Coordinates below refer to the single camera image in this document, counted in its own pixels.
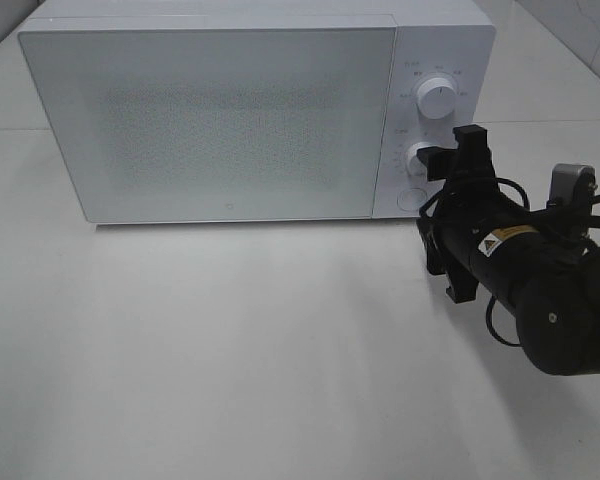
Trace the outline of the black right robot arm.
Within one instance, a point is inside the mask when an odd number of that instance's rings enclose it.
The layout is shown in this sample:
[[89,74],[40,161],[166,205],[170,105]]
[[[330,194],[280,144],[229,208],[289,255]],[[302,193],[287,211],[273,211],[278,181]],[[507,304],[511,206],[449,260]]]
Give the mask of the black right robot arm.
[[559,164],[549,198],[532,210],[527,196],[504,193],[487,133],[453,131],[453,149],[428,146],[416,158],[442,188],[419,210],[417,227],[429,273],[447,278],[455,303],[486,289],[492,305],[514,316],[517,346],[539,370],[559,376],[600,374],[600,229],[595,171]]

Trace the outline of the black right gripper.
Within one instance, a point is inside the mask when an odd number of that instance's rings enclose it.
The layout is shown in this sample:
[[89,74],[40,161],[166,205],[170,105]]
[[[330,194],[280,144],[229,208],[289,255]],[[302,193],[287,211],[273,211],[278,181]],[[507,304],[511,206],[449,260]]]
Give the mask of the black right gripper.
[[485,128],[459,126],[453,134],[457,150],[429,146],[416,153],[427,180],[444,182],[420,208],[417,227],[428,272],[447,277],[447,295],[458,304],[476,298],[471,256],[481,240],[499,216],[527,211],[530,202],[519,184],[496,175]]

